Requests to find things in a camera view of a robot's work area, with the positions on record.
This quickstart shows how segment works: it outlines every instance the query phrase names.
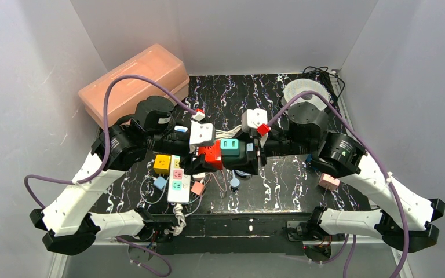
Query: gray wall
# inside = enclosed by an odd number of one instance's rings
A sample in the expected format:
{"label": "gray wall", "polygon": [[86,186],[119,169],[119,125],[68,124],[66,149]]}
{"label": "gray wall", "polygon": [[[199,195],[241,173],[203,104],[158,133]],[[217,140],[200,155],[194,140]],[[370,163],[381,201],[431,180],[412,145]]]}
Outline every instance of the gray wall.
{"label": "gray wall", "polygon": [[377,0],[71,0],[111,70],[153,43],[189,74],[340,68]]}
{"label": "gray wall", "polygon": [[[77,92],[105,72],[68,0],[0,1],[0,277],[48,275],[23,177],[76,173],[97,128]],[[32,183],[46,204],[63,189]]]}
{"label": "gray wall", "polygon": [[[380,0],[342,77],[356,130],[407,187],[445,201],[445,1]],[[408,256],[416,277],[445,277],[437,246]]]}

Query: black cable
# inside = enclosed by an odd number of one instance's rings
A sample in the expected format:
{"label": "black cable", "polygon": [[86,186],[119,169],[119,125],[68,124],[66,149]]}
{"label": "black cable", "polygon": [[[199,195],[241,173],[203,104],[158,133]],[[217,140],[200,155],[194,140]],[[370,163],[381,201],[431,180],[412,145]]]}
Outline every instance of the black cable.
{"label": "black cable", "polygon": [[[312,68],[313,70],[306,72],[306,70],[308,68]],[[344,90],[345,90],[345,82],[344,82],[344,80],[342,78],[338,77],[337,74],[332,74],[331,72],[328,72],[328,69],[329,69],[328,67],[319,67],[319,68],[317,68],[317,67],[313,67],[313,66],[309,65],[302,71],[302,74],[304,75],[305,78],[314,77],[314,76],[317,76],[317,75],[319,75],[321,73],[325,73],[325,74],[328,74],[330,76],[333,76],[333,77],[337,78],[337,80],[339,80],[343,84],[343,86],[340,86],[340,83],[338,84],[338,87],[340,88],[340,93],[336,96],[336,99],[338,100],[340,98],[340,96],[342,95],[342,93],[344,92]]]}

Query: power strip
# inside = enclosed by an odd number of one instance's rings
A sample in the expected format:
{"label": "power strip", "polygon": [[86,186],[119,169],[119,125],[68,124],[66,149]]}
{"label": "power strip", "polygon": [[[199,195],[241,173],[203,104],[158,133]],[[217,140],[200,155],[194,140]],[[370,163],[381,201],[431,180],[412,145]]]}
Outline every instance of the power strip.
{"label": "power strip", "polygon": [[170,181],[168,183],[168,203],[188,203],[190,201],[190,176],[180,168],[180,157],[172,155],[170,161]]}

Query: table surface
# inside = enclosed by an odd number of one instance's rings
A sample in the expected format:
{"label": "table surface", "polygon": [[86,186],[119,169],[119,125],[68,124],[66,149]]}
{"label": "table surface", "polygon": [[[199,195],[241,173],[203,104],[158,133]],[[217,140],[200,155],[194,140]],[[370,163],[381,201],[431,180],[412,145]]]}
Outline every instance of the table surface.
{"label": "table surface", "polygon": [[[262,108],[268,111],[269,117],[276,114],[285,85],[300,77],[300,74],[191,76],[189,96],[184,102],[191,108],[203,109],[216,129],[230,130],[240,124],[245,109]],[[178,123],[190,127],[189,113],[176,107],[173,115]],[[283,126],[287,123],[284,117],[279,121]],[[333,115],[328,128],[345,131]],[[136,163],[108,188],[92,207],[92,212],[116,213],[143,206],[152,214],[171,214],[173,206],[166,202],[166,194],[155,205],[144,203],[140,196],[142,181],[157,176],[152,169],[154,158],[155,154],[148,152],[144,161]],[[232,173],[229,170],[216,172],[216,179],[206,185],[197,213],[310,213],[316,206],[340,210],[370,209],[367,198],[351,186],[342,183],[334,192],[318,186],[320,173],[307,168],[305,158],[303,155],[269,158],[268,164],[260,168],[259,175],[241,180],[236,192],[229,189]],[[161,192],[152,186],[152,179],[148,179],[142,194],[149,202],[154,202]],[[196,200],[186,205],[185,213],[195,209],[198,203]]]}

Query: power socket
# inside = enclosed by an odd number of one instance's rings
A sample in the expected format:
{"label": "power socket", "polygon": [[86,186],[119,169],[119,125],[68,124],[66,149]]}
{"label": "power socket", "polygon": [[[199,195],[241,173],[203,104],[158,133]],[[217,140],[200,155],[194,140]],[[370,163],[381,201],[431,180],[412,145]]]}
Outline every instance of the power socket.
{"label": "power socket", "polygon": [[168,203],[188,203],[190,201],[190,176],[180,168],[180,157],[172,155],[170,181],[168,183]]}
{"label": "power socket", "polygon": [[257,128],[263,123],[268,123],[267,111],[263,109],[247,109],[241,117],[241,129],[251,135],[256,135]]}

